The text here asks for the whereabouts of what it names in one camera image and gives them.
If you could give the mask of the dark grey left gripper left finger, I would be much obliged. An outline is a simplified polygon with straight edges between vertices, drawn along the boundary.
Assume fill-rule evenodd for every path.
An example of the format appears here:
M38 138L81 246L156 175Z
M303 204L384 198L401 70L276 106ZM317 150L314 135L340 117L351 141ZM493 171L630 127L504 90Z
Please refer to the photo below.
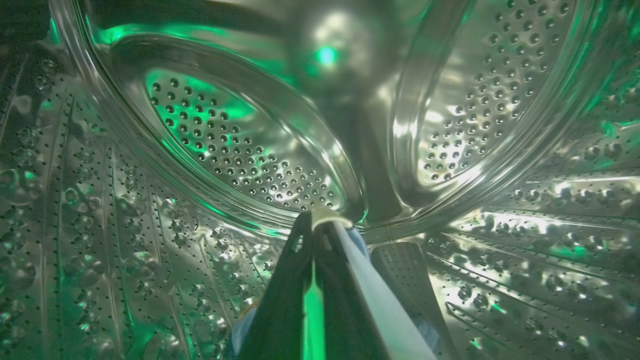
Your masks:
M312 216L303 212L295 219L242 342L242 360L303 358L303 298L311 278L312 236Z

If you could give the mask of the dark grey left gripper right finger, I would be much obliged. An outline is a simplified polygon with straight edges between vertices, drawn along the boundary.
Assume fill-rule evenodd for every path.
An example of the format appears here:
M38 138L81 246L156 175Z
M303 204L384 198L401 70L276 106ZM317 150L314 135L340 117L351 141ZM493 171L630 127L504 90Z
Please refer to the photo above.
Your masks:
M355 227L314 226L318 273L326 291L330 360L434 360L437 331L412 316L371 262Z

